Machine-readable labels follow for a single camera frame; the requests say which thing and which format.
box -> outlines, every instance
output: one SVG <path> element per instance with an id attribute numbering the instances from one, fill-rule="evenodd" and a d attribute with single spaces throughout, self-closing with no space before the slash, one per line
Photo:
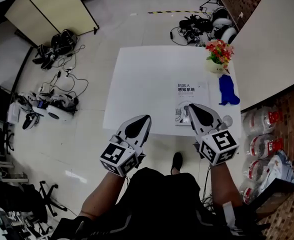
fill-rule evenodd
<path id="1" fill-rule="evenodd" d="M 209 91 L 206 81 L 180 80 L 176 85 L 175 125 L 191 126 L 188 106 L 191 103 L 209 107 Z"/>
<path id="2" fill-rule="evenodd" d="M 219 165 L 234 157 L 239 143 L 228 130 L 220 130 L 202 136 L 199 142 L 199 153 L 206 157 L 211 165 Z"/>
<path id="3" fill-rule="evenodd" d="M 139 163 L 134 149 L 113 142 L 109 142 L 100 156 L 100 161 L 105 169 L 121 177 L 124 177 Z"/>

forearm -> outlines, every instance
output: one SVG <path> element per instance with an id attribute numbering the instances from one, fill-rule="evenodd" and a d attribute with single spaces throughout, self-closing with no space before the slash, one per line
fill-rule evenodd
<path id="1" fill-rule="evenodd" d="M 108 172 L 83 203 L 79 216 L 95 220 L 110 210 L 117 202 L 124 181 L 124 177 Z"/>
<path id="2" fill-rule="evenodd" d="M 231 202 L 233 207 L 243 205 L 226 163 L 211 166 L 210 174 L 212 201 L 215 206 L 221 207 L 228 202 Z"/>

stacked bottles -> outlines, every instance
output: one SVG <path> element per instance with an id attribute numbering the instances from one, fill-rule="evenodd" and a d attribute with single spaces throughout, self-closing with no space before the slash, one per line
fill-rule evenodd
<path id="1" fill-rule="evenodd" d="M 262 107 L 248 112 L 243 120 L 243 128 L 248 136 L 244 147 L 247 161 L 242 170 L 245 181 L 239 192 L 246 204 L 259 196 L 259 186 L 269 172 L 269 160 L 276 151 L 283 149 L 283 140 L 270 134 L 280 119 L 279 112 L 270 107 Z"/>
<path id="2" fill-rule="evenodd" d="M 277 150 L 283 149 L 283 139 L 276 139 L 271 134 L 264 134 L 252 138 L 245 144 L 246 155 L 256 157 L 257 159 L 271 158 Z"/>
<path id="3" fill-rule="evenodd" d="M 258 187 L 254 183 L 245 181 L 239 188 L 239 193 L 242 201 L 249 205 L 259 196 Z"/>
<path id="4" fill-rule="evenodd" d="M 255 183 L 261 183 L 268 173 L 268 162 L 267 160 L 247 160 L 243 167 L 243 176 Z"/>
<path id="5" fill-rule="evenodd" d="M 271 133 L 281 115 L 270 107 L 262 107 L 249 112 L 243 120 L 243 128 L 248 136 L 258 136 Z"/>

book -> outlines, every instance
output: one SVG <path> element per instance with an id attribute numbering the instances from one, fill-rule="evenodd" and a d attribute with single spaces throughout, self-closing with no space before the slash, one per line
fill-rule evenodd
<path id="1" fill-rule="evenodd" d="M 188 105 L 191 103 L 209 107 L 208 82 L 179 81 L 176 85 L 175 125 L 191 126 Z"/>

white table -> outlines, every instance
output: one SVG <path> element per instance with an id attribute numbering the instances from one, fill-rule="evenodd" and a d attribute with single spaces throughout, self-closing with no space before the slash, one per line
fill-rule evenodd
<path id="1" fill-rule="evenodd" d="M 209 53 L 194 46 L 139 46 L 121 48 L 106 104 L 103 128 L 117 130 L 126 120 L 150 115 L 150 133 L 195 136 L 191 126 L 175 126 L 176 85 L 180 80 L 207 81 L 210 107 L 221 118 L 230 115 L 230 131 L 241 137 L 240 105 L 221 102 L 220 74 L 205 70 Z M 238 95 L 233 62 L 229 71 Z"/>

